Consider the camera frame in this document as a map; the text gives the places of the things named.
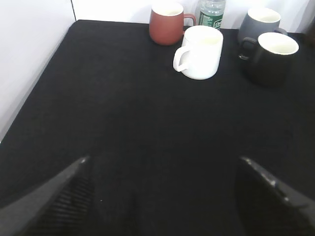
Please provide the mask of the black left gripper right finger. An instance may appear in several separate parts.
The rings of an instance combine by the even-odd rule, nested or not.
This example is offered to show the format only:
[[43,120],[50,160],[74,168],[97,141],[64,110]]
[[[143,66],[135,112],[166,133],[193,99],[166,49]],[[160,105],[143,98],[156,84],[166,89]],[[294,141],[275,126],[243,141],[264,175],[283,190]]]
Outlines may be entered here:
[[252,159],[238,160],[235,198],[248,236],[313,236],[315,202]]

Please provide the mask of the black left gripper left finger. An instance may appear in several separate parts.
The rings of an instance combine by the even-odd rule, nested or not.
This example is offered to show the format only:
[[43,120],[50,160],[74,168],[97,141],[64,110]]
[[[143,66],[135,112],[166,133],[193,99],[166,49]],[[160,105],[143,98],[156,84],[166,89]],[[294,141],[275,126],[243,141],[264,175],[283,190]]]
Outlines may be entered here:
[[92,160],[84,156],[0,210],[2,236],[76,236],[94,195]]

